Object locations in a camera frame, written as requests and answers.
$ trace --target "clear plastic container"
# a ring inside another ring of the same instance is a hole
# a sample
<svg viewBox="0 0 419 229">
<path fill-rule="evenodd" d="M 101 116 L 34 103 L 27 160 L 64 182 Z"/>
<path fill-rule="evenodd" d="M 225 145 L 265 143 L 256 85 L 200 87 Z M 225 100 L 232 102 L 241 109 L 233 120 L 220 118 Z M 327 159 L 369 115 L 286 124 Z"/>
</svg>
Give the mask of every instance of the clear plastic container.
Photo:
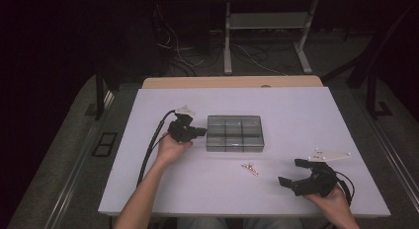
<svg viewBox="0 0 419 229">
<path fill-rule="evenodd" d="M 207 151 L 262 152 L 261 118 L 258 115 L 210 115 Z"/>
</svg>

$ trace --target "gray carpet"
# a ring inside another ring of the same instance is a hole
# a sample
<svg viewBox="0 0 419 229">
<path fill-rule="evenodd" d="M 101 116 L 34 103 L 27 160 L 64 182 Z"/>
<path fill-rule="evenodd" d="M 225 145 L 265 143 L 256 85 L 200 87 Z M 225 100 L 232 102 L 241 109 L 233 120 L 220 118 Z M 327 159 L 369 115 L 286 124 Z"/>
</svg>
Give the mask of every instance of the gray carpet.
<svg viewBox="0 0 419 229">
<path fill-rule="evenodd" d="M 342 40 L 343 33 L 318 33 L 310 35 L 305 53 L 312 65 L 314 75 L 324 75 L 334 68 L 349 61 L 359 54 L 370 40 L 369 37 L 353 37 Z M 239 36 L 233 43 L 239 44 L 249 53 L 257 53 L 257 58 L 264 67 L 289 75 L 302 75 L 296 55 L 291 48 L 293 33 L 281 34 L 274 42 L 259 45 L 268 49 L 261 51 L 254 43 L 240 43 Z M 195 68 L 198 76 L 222 76 L 221 41 L 214 39 L 213 49 L 209 54 L 197 54 L 195 51 L 183 51 L 184 58 L 193 63 L 200 63 Z M 279 75 L 276 72 L 256 66 L 252 60 L 234 48 L 232 55 L 233 75 Z M 186 76 L 185 71 L 170 67 L 167 76 Z M 379 139 L 372 126 L 371 118 L 365 111 L 365 89 L 350 90 L 345 81 L 349 72 L 339 75 L 326 83 L 338 105 L 341 114 L 380 190 L 391 216 L 377 219 L 358 219 L 362 228 L 416 228 L 419 225 L 418 211 L 413 206 L 400 180 L 388 162 Z M 109 217 L 100 214 L 97 209 L 111 171 L 118 145 L 123 137 L 126 121 L 132 106 L 136 89 L 139 85 L 123 85 L 115 93 L 115 98 L 100 121 L 85 115 L 90 104 L 95 102 L 94 79 L 86 83 L 76 98 L 73 108 L 67 116 L 61 130 L 52 143 L 43 163 L 15 213 L 9 228 L 43 228 L 54 225 L 55 228 L 108 228 Z M 419 145 L 419 124 L 394 98 L 385 84 L 379 83 L 377 98 L 387 103 L 392 116 L 382 116 L 377 121 L 388 134 L 394 148 L 400 154 L 415 180 L 419 180 L 419 167 L 416 150 Z M 96 126 L 95 137 L 87 139 L 89 128 Z M 90 153 L 98 143 L 103 132 L 117 132 L 117 141 L 109 157 L 93 157 Z M 88 146 L 89 154 L 81 152 Z M 79 178 L 74 181 L 74 191 L 63 206 L 62 215 L 55 224 L 47 224 L 50 214 L 59 200 L 61 190 L 66 186 L 73 167 L 80 163 L 80 156 L 85 156 Z M 304 219 L 305 228 L 319 228 L 324 219 Z"/>
</svg>

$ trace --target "forearm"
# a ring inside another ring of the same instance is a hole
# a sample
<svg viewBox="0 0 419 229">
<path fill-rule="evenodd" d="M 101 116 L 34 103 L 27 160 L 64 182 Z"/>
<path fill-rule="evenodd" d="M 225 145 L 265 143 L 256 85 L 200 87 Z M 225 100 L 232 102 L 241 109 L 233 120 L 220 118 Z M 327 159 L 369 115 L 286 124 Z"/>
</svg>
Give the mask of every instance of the forearm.
<svg viewBox="0 0 419 229">
<path fill-rule="evenodd" d="M 155 162 L 132 194 L 117 223 L 118 228 L 147 228 L 161 177 L 166 166 Z"/>
</svg>

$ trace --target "table surface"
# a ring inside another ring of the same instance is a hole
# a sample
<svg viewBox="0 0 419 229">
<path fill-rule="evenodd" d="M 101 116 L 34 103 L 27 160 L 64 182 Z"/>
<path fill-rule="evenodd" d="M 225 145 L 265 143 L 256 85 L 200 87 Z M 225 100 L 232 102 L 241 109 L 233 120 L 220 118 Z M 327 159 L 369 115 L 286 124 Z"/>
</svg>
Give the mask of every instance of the table surface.
<svg viewBox="0 0 419 229">
<path fill-rule="evenodd" d="M 232 83 L 241 79 L 222 78 Z M 351 158 L 329 166 L 355 184 L 357 193 L 351 208 L 356 216 L 389 215 L 329 90 L 318 86 L 274 87 L 273 80 L 281 83 L 293 78 L 264 77 L 264 82 L 262 78 L 260 82 L 246 78 L 249 82 L 244 82 L 251 87 L 272 88 L 195 88 L 195 78 L 183 78 L 166 80 L 173 89 L 162 89 L 161 85 L 152 89 L 151 84 L 164 80 L 146 80 L 144 86 L 149 89 L 138 91 L 99 211 L 109 215 L 121 212 L 135 189 L 143 156 L 159 120 L 168 111 L 188 105 L 197 113 L 192 122 L 196 127 L 206 127 L 208 115 L 259 115 L 265 148 L 262 153 L 209 153 L 206 139 L 195 139 L 193 148 L 163 176 L 154 215 L 321 215 L 311 202 L 294 196 L 278 182 L 278 176 L 294 181 L 308 178 L 310 171 L 296 167 L 293 160 L 306 159 L 315 148 L 352 153 Z M 194 89 L 176 88 L 175 83 L 190 84 Z M 218 86 L 222 82 L 208 83 Z M 162 129 L 174 119 L 168 117 Z M 146 171 L 154 159 L 155 152 Z M 260 173 L 258 177 L 242 169 L 241 164 L 249 162 Z"/>
</svg>

